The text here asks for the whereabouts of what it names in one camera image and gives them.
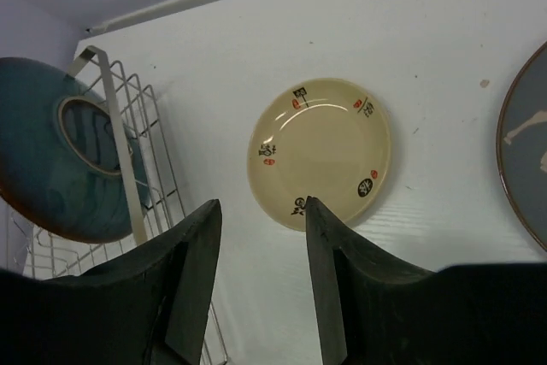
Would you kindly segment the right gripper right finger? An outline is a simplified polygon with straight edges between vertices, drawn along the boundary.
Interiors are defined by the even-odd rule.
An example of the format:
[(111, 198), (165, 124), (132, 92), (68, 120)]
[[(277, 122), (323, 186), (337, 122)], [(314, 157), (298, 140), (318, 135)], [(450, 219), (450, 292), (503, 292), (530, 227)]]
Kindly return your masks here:
[(315, 197), (306, 242), (325, 364), (543, 364), (544, 263), (434, 272), (348, 228)]

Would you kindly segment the grey deer plate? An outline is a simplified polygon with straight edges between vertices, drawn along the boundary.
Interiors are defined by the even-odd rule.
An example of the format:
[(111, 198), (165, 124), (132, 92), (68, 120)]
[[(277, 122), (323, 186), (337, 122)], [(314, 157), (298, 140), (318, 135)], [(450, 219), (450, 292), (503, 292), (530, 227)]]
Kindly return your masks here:
[(522, 226), (546, 247), (546, 45), (512, 81), (496, 134), (497, 170)]

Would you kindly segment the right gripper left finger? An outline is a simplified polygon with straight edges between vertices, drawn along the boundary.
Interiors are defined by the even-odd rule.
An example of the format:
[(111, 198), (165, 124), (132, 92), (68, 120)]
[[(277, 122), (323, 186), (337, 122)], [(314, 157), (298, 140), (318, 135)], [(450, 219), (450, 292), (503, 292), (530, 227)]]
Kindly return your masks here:
[(4, 364), (197, 364), (221, 244), (210, 200), (78, 276), (1, 273)]

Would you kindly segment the cream patterned small plate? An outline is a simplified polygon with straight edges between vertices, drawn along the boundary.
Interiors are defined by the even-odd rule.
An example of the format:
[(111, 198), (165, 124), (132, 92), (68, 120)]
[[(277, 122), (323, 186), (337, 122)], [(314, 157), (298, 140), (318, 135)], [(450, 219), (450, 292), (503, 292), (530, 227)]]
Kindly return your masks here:
[(309, 197), (344, 223), (361, 217), (387, 180), (391, 152), (389, 116), (371, 91), (345, 79), (309, 79), (260, 116), (247, 176), (272, 220), (303, 231)]

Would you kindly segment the teal glazed plate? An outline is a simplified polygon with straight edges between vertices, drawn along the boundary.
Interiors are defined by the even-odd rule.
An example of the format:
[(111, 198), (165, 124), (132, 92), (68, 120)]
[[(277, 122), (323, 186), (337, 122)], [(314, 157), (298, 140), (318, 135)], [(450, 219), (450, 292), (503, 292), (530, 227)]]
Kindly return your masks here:
[(1, 196), (61, 237), (132, 232), (111, 119), (87, 85), (43, 62), (1, 60)]

